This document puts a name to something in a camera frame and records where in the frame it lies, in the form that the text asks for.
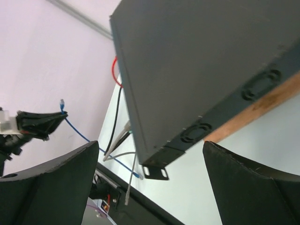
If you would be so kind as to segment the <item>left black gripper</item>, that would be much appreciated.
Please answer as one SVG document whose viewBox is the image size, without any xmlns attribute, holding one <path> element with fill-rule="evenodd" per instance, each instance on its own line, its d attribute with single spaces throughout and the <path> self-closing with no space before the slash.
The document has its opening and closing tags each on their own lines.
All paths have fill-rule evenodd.
<svg viewBox="0 0 300 225">
<path fill-rule="evenodd" d="M 67 117 L 68 113 L 65 111 L 56 113 L 18 111 L 16 121 L 21 134 L 47 141 L 49 135 L 52 134 Z"/>
</svg>

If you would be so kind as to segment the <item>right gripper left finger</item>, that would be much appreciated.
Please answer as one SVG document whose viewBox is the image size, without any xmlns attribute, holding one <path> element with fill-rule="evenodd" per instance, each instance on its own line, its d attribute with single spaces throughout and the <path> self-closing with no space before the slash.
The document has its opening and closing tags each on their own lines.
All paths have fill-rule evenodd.
<svg viewBox="0 0 300 225">
<path fill-rule="evenodd" d="M 0 179 L 2 225 L 79 225 L 98 163 L 98 142 Z"/>
</svg>

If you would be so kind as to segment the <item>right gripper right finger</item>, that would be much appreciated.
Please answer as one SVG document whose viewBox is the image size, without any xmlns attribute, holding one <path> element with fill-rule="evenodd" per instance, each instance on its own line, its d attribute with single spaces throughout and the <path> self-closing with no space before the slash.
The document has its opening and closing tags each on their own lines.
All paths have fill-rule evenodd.
<svg viewBox="0 0 300 225">
<path fill-rule="evenodd" d="M 206 141 L 203 156 L 224 225 L 298 225 L 300 177 Z"/>
</svg>

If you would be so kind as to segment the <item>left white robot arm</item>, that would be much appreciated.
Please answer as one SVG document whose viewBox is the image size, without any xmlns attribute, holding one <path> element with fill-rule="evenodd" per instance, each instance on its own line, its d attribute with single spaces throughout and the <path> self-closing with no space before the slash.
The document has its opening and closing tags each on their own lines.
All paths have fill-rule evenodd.
<svg viewBox="0 0 300 225">
<path fill-rule="evenodd" d="M 10 117 L 8 111 L 0 109 L 0 175 L 4 173 L 7 160 L 11 155 L 19 156 L 22 146 L 32 139 L 49 140 L 58 126 L 66 119 L 66 111 L 55 113 L 31 113 L 18 111 L 17 115 Z"/>
</svg>

